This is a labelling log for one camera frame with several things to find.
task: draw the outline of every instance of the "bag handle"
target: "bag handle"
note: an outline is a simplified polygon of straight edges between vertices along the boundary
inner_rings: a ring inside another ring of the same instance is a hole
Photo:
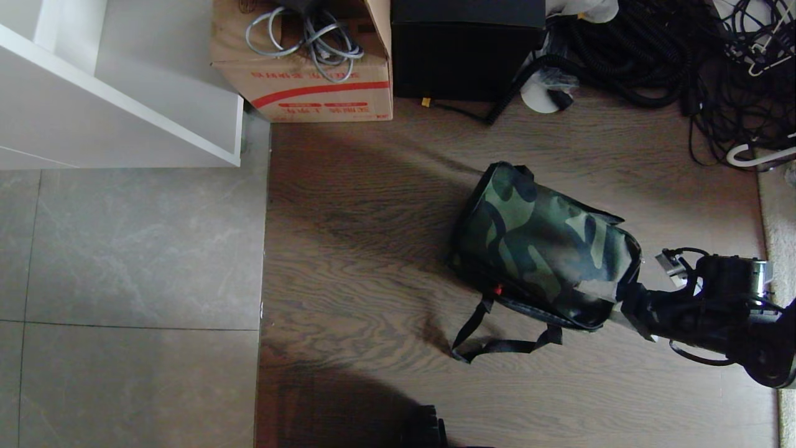
[[[473,315],[464,324],[461,330],[458,331],[453,345],[451,345],[451,355],[459,361],[465,363],[472,363],[476,356],[485,353],[530,353],[538,348],[542,348],[547,344],[561,345],[562,332],[561,327],[553,324],[548,324],[544,332],[539,335],[539,339],[534,341],[528,340],[511,340],[511,339],[493,339],[482,347],[477,348],[471,352],[459,353],[456,348],[461,345],[470,335],[475,332],[476,328],[481,325],[484,316],[492,311],[494,305],[494,297],[499,294],[500,288],[496,288],[494,293],[484,293],[481,298],[481,303],[478,304]]]

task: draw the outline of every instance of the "white cabinet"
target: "white cabinet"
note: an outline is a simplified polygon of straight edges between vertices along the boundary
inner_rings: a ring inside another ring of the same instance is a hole
[[[0,0],[0,169],[236,167],[212,0]]]

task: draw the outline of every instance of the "black box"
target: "black box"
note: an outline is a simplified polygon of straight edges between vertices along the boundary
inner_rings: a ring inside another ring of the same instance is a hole
[[[396,96],[496,101],[544,43],[544,0],[393,0]]]

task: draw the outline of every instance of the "gray cable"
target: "gray cable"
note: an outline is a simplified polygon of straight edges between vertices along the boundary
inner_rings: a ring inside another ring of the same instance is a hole
[[[348,80],[351,76],[351,72],[353,71],[354,60],[361,59],[365,55],[365,51],[351,38],[345,26],[340,23],[329,11],[320,10],[314,16],[304,18],[304,37],[298,41],[297,44],[286,49],[282,47],[274,38],[274,19],[283,14],[287,15],[297,13],[284,6],[280,6],[270,13],[262,14],[258,18],[254,19],[246,28],[246,45],[248,45],[253,52],[269,57],[288,56],[299,51],[303,46],[307,46],[310,59],[312,60],[313,64],[315,64],[315,68],[318,69],[318,72],[321,73],[324,78],[326,78],[329,82],[334,82],[335,84]],[[252,44],[252,29],[266,20],[268,38],[271,40],[273,46],[278,49],[278,51],[265,51],[258,49],[254,46],[254,44]],[[322,27],[316,31],[315,27],[319,25]],[[343,49],[334,48],[332,45],[329,45],[329,43],[324,41],[323,38],[326,35],[333,38]],[[329,76],[326,70],[321,67],[321,65],[331,65],[336,67],[345,61],[348,61],[349,64],[348,70],[345,72],[345,76],[340,79],[333,79],[331,76]]]

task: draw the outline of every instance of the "gray tile floor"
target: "gray tile floor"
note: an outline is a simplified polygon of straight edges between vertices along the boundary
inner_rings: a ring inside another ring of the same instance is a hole
[[[250,448],[269,127],[240,169],[0,171],[0,446]]]

